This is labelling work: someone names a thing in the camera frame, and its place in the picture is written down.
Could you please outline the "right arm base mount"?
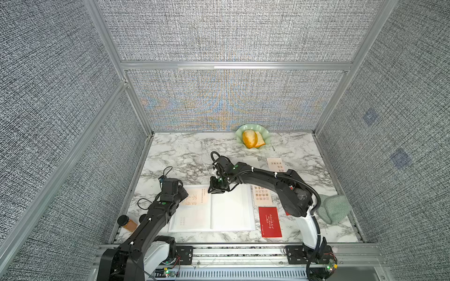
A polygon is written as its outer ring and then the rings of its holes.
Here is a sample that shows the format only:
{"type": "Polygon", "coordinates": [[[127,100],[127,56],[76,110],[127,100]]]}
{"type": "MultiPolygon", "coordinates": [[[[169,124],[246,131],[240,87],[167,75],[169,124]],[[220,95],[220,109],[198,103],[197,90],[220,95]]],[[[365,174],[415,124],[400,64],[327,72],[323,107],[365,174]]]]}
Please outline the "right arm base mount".
{"type": "Polygon", "coordinates": [[[326,281],[338,268],[338,259],[332,247],[323,237],[320,247],[314,255],[314,250],[306,246],[286,246],[284,248],[290,265],[305,265],[309,281],[326,281]]]}

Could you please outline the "white photo album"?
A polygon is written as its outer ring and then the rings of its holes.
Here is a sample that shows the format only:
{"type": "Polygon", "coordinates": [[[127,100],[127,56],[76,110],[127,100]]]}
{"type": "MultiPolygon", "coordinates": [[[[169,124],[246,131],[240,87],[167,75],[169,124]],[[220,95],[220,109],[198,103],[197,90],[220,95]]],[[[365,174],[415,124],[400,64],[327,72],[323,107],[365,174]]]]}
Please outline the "white photo album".
{"type": "MultiPolygon", "coordinates": [[[[185,186],[190,189],[207,189],[208,185],[185,186]]],[[[209,203],[203,206],[187,205],[183,200],[169,222],[170,233],[252,231],[255,219],[251,187],[239,185],[232,192],[210,194],[209,203]]]]}

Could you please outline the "pink card four text rows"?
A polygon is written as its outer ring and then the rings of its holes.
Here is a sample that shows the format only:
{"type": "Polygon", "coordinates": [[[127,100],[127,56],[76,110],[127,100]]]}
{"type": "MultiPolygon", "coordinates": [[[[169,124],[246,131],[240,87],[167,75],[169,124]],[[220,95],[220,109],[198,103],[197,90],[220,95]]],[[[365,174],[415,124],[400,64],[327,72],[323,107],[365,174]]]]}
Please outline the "pink card four text rows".
{"type": "Polygon", "coordinates": [[[269,190],[251,185],[254,205],[256,207],[273,207],[273,201],[269,190]]]}

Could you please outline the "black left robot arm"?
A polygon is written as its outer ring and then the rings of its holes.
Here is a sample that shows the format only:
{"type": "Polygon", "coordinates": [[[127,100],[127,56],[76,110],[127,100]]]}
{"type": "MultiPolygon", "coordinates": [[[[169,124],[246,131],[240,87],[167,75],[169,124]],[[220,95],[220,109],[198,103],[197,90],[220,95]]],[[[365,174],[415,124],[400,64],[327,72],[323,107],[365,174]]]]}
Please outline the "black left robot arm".
{"type": "Polygon", "coordinates": [[[147,214],[128,240],[115,249],[107,249],[101,256],[98,281],[144,281],[153,278],[144,269],[144,256],[151,248],[160,230],[175,214],[180,202],[188,197],[183,182],[175,178],[162,181],[158,200],[148,208],[147,214]]]}

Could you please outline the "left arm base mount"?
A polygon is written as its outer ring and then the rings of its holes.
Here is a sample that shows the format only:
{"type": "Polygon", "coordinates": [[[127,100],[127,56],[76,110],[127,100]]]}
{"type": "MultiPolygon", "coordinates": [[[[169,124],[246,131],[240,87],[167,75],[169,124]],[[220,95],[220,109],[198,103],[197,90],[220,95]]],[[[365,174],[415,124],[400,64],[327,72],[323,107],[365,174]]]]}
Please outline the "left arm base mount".
{"type": "Polygon", "coordinates": [[[159,242],[166,242],[169,245],[168,256],[160,265],[172,266],[177,265],[191,265],[193,258],[193,246],[180,246],[176,243],[174,237],[158,235],[155,240],[159,242]]]}

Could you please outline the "pink card gold character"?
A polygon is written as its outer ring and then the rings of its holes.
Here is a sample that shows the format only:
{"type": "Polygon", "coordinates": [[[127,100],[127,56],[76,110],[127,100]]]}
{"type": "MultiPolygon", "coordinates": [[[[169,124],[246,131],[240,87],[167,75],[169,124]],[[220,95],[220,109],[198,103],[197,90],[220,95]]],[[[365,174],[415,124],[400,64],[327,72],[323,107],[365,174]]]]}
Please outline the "pink card gold character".
{"type": "Polygon", "coordinates": [[[190,206],[203,206],[209,203],[210,194],[207,189],[190,189],[189,197],[187,198],[187,205],[190,206]]]}

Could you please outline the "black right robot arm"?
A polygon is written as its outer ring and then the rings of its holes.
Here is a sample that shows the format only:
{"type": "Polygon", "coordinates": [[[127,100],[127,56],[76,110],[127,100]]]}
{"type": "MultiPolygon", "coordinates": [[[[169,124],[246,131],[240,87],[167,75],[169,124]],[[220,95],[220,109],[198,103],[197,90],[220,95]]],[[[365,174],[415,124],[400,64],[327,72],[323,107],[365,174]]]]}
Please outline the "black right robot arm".
{"type": "Polygon", "coordinates": [[[246,163],[213,163],[215,175],[210,178],[208,192],[231,192],[235,185],[254,185],[277,194],[285,212],[296,218],[302,234],[302,243],[310,250],[321,247],[322,235],[315,213],[321,205],[319,194],[307,185],[293,170],[272,172],[246,163]]]}

